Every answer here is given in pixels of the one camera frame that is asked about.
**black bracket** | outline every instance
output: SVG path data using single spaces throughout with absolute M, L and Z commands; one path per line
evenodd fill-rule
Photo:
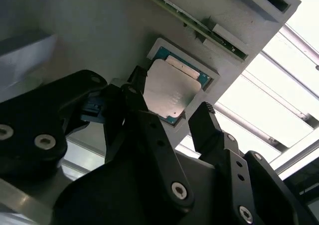
M 84 70 L 1 103 L 0 124 L 12 135 L 0 140 L 0 175 L 41 179 L 56 172 L 66 153 L 71 112 L 106 85 Z

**gray panel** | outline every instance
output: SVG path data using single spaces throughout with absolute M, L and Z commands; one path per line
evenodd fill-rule
M 23 5 L 30 9 L 22 10 L 23 24 L 31 18 L 30 24 L 37 22 L 40 28 L 58 35 L 54 56 L 46 68 L 47 81 L 81 69 L 93 70 L 108 82 L 113 78 L 126 80 L 136 65 L 149 66 L 145 58 L 161 35 L 218 71 L 221 77 L 206 98 L 214 104 L 293 13 L 277 23 L 265 21 L 240 0 L 170 1 L 198 20 L 211 17 L 245 43 L 249 51 L 245 63 L 229 62 L 229 55 L 218 46 L 206 48 L 193 30 L 183 27 L 177 18 L 150 0 L 24 0 Z M 188 127 L 167 133 L 176 146 L 188 133 Z M 81 131 L 81 138 L 92 146 L 104 144 L 104 136 L 98 135 L 94 127 Z

